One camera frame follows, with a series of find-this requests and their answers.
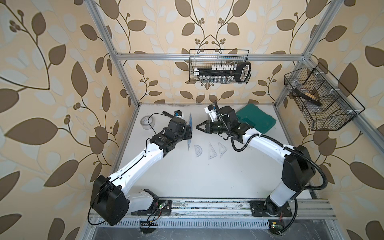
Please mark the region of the clear protractor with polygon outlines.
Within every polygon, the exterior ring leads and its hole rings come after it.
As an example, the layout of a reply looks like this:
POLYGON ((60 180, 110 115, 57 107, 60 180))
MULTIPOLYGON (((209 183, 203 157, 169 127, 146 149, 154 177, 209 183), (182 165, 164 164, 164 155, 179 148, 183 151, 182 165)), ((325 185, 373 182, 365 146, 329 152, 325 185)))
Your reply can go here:
POLYGON ((199 145, 194 145, 194 149, 195 149, 195 156, 198 158, 200 157, 202 154, 203 154, 203 149, 201 146, 199 145))

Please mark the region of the blue ruler set pouch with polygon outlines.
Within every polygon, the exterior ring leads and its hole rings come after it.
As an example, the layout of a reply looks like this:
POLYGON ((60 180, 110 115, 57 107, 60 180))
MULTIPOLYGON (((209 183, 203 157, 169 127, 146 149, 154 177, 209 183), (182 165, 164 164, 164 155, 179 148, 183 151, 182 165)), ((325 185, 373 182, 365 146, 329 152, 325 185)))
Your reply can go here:
POLYGON ((188 146, 188 151, 191 148, 191 141, 192 141, 192 132, 193 132, 193 119, 192 119, 192 114, 189 115, 189 120, 188 120, 188 140, 187 140, 187 146, 188 146))

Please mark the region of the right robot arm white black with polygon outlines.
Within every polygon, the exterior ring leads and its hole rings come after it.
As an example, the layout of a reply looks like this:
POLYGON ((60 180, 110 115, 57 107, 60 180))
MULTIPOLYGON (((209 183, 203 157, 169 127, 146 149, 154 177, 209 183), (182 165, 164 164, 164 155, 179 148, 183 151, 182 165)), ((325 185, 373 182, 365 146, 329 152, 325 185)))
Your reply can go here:
POLYGON ((247 123, 241 123, 235 110, 230 106, 219 108, 217 104, 205 108, 210 119, 196 128, 206 134, 226 133, 232 148, 242 152, 253 147, 283 166, 281 181, 268 195, 259 208, 269 216, 277 216, 285 204, 306 190, 323 190, 328 185, 325 172, 311 160, 308 150, 300 145, 285 145, 278 140, 256 130, 247 123))

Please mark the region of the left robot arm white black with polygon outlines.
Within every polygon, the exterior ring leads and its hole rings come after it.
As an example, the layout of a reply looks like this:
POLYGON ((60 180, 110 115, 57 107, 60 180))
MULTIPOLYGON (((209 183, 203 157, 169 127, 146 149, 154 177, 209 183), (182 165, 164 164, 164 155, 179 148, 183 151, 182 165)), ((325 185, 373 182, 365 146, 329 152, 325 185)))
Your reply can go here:
POLYGON ((137 194, 129 191, 136 181, 176 145, 192 139, 192 127, 181 117, 172 117, 167 127, 146 140, 145 148, 127 165, 108 177, 100 175, 93 184, 90 209, 110 226, 126 214, 146 213, 150 216, 163 208, 159 197, 145 189, 137 194))

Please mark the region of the clear triangle ruler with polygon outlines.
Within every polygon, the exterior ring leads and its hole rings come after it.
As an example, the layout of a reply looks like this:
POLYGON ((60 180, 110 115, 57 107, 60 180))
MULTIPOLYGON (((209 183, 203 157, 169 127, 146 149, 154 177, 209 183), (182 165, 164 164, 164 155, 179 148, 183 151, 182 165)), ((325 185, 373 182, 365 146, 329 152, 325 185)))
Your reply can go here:
POLYGON ((224 154, 227 152, 228 148, 224 146, 222 143, 218 143, 218 146, 219 146, 220 157, 223 157, 224 154))
POLYGON ((209 159, 213 159, 217 157, 217 152, 215 151, 213 145, 209 142, 209 151, 208 151, 209 159))

